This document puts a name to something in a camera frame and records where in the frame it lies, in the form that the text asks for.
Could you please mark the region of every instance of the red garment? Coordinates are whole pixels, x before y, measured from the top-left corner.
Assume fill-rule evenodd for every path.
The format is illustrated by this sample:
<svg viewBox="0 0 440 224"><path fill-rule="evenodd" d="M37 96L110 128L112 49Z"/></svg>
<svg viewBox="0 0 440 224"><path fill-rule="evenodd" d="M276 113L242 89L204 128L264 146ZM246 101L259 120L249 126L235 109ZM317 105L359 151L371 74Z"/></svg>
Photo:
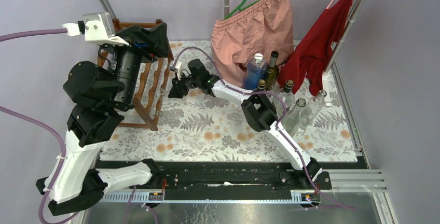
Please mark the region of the red garment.
<svg viewBox="0 0 440 224"><path fill-rule="evenodd" d="M333 54L331 44L342 38L352 3L353 0L339 0L333 7L322 12L281 68L278 83L282 87L287 80L293 80L293 92L296 93L304 77L307 77L311 80L310 93L318 94L322 89L322 72Z"/></svg>

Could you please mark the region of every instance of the bottle cap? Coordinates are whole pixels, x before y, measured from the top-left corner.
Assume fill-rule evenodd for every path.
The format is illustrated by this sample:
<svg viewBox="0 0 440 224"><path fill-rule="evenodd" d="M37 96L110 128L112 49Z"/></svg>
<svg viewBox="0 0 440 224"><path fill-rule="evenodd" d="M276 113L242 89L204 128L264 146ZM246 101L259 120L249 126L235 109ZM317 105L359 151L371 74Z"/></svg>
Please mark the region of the bottle cap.
<svg viewBox="0 0 440 224"><path fill-rule="evenodd" d="M263 55L260 53L257 53L254 55L254 59L255 59L255 63L260 63L261 61L263 61Z"/></svg>
<svg viewBox="0 0 440 224"><path fill-rule="evenodd" d="M287 80L286 84L284 85L283 91L286 93L290 93L292 91L293 84L294 83L292 80Z"/></svg>
<svg viewBox="0 0 440 224"><path fill-rule="evenodd" d="M319 90L318 95L321 97L326 97L327 96L327 92L325 90Z"/></svg>
<svg viewBox="0 0 440 224"><path fill-rule="evenodd" d="M266 87L266 81L265 80L259 80L258 81L258 87L259 88L265 88Z"/></svg>
<svg viewBox="0 0 440 224"><path fill-rule="evenodd" d="M299 107L305 107L306 106L306 100L304 100L303 98L299 98L296 101L296 105L299 106Z"/></svg>

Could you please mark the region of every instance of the table surface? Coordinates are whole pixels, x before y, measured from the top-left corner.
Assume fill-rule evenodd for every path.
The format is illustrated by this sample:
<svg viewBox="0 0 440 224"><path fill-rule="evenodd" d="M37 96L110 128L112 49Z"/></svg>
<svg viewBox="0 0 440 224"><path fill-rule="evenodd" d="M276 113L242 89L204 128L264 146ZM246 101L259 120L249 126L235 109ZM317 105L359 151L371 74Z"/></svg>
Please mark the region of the table surface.
<svg viewBox="0 0 440 224"><path fill-rule="evenodd" d="M211 54L210 41L172 41L170 44L174 56L189 46L199 47ZM214 66L198 50L188 50L181 55L179 61L183 63L182 69L193 59L200 59L212 74L216 74ZM157 63L152 64L147 85L152 84L156 68ZM118 127L104 146L101 160L137 161L152 158L157 161L288 162L276 144L247 125L240 106L204 95L199 89L191 89L184 99L167 98L172 78L174 74L170 73L159 113L159 131ZM308 88L306 80L295 94L295 99L303 97L309 100L312 95ZM313 123L306 130L298 131L293 139L319 162L356 162L353 140L332 72L324 89L327 91L326 106ZM147 101L146 88L142 102L146 104ZM134 110L120 114L126 117L124 122L143 123Z"/></svg>

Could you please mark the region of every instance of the clear glass bottle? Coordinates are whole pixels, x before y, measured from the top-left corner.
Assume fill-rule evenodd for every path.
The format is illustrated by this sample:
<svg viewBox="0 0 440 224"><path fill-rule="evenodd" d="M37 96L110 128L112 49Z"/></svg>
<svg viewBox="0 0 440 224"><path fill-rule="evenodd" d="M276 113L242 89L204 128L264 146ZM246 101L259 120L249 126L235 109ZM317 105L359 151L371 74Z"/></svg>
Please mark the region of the clear glass bottle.
<svg viewBox="0 0 440 224"><path fill-rule="evenodd" d="M303 112L304 107L306 106L306 100L303 98L299 98L296 101L296 104L292 107L292 109L287 112L287 115L281 121L284 129L288 132L288 134L293 137L298 129L301 127L302 117L301 113Z"/></svg>
<svg viewBox="0 0 440 224"><path fill-rule="evenodd" d="M295 97L292 94L293 84L294 83L292 80L288 80L283 89L278 89L278 92L275 92L286 104L287 111L290 109L293 103L295 103ZM278 117L281 117L284 112L283 104L281 104L281 102L275 97L272 97L272 104L275 107L275 110L277 110Z"/></svg>
<svg viewBox="0 0 440 224"><path fill-rule="evenodd" d="M274 50L270 54L269 64L266 67L266 90L272 90L275 83L277 83L277 77L280 72L277 66L278 51Z"/></svg>
<svg viewBox="0 0 440 224"><path fill-rule="evenodd" d="M303 129L305 129L321 111L322 107L325 104L324 99L326 96L327 96L327 92L324 90L320 90L316 96L312 97L309 100L307 106L304 108L301 115L302 117L301 127Z"/></svg>
<svg viewBox="0 0 440 224"><path fill-rule="evenodd" d="M267 63L263 60L263 55L257 53L254 59L247 65L246 80L244 81L244 88L248 90L255 90L258 81L264 79L266 74Z"/></svg>
<svg viewBox="0 0 440 224"><path fill-rule="evenodd" d="M266 90L266 81L261 79L258 81L256 92L261 92Z"/></svg>

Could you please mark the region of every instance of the wooden dish rack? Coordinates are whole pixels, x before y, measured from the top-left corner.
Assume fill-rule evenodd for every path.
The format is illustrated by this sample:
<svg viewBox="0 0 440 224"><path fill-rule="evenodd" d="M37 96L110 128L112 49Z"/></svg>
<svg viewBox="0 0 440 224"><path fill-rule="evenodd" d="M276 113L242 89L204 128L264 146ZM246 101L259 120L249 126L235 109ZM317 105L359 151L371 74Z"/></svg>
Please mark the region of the wooden dish rack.
<svg viewBox="0 0 440 224"><path fill-rule="evenodd" d="M113 26L115 27L116 32L119 32L123 28L127 28L132 25L139 25L143 28L149 29L149 28L156 26L159 23L162 23L162 20L157 19L155 23L129 23L129 22L120 22L119 19L113 19ZM169 42L168 42L168 49L169 49L168 57L167 58L158 58L158 60L157 60L157 69L156 69L156 71L154 71L154 74L153 74L153 84L148 91L147 105L146 106L142 105L141 101L142 101L142 96L144 95L144 90L146 87L148 75L151 70L151 65L152 65L151 63L145 64L145 71L141 73L141 77L140 77L139 89L133 97L132 104L134 105L134 109L145 123L144 124L121 123L121 124L119 124L120 127L145 128L145 129L150 129L152 131L158 130L157 122L159 121L159 114L160 114L160 110L162 108L162 100L164 97L163 92L165 92L165 89L167 87L168 77L170 75L171 61L174 60L173 52L171 51L171 46L170 46ZM107 58L108 52L103 51L101 53L101 56L104 58ZM155 114L154 114L153 118L151 118L150 112L153 107L153 102L154 102L154 99L156 96L157 87L159 85L159 77L160 77L160 74L162 73L162 69L164 67L164 65L163 65L164 60L167 60L167 65L166 65L165 70L163 71L163 83L162 83L162 85L160 85L159 100L156 102ZM104 62L105 62L105 59L98 56L97 65L102 67L104 65Z"/></svg>

